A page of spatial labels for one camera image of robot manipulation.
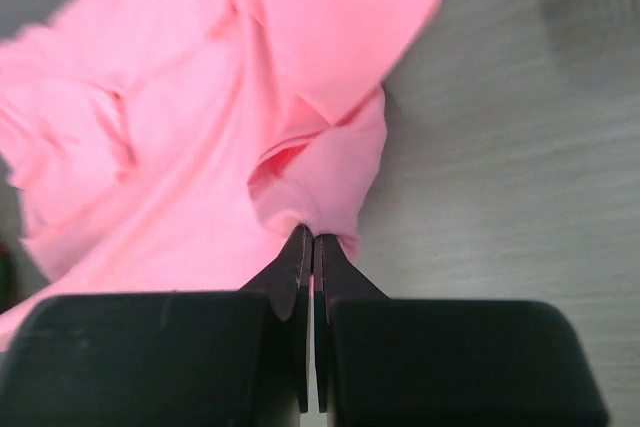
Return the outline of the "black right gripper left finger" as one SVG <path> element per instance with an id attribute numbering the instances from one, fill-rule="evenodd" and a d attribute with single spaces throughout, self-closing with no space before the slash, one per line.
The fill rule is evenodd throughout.
<path id="1" fill-rule="evenodd" d="M 311 234 L 236 291 L 57 296 L 1 358 L 5 426 L 296 426 Z"/>

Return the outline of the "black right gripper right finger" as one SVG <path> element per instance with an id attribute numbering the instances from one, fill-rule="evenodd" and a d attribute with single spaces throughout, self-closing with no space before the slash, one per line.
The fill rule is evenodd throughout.
<path id="1" fill-rule="evenodd" d="M 397 299 L 314 242 L 318 404 L 332 426 L 604 426 L 568 319 L 532 300 Z"/>

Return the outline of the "pink t shirt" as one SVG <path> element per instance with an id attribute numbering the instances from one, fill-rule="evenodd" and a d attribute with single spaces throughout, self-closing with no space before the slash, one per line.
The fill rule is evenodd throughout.
<path id="1" fill-rule="evenodd" d="M 71 0 L 1 45 L 1 153 L 63 294 L 233 290 L 299 224 L 350 260 L 383 81 L 442 0 Z"/>

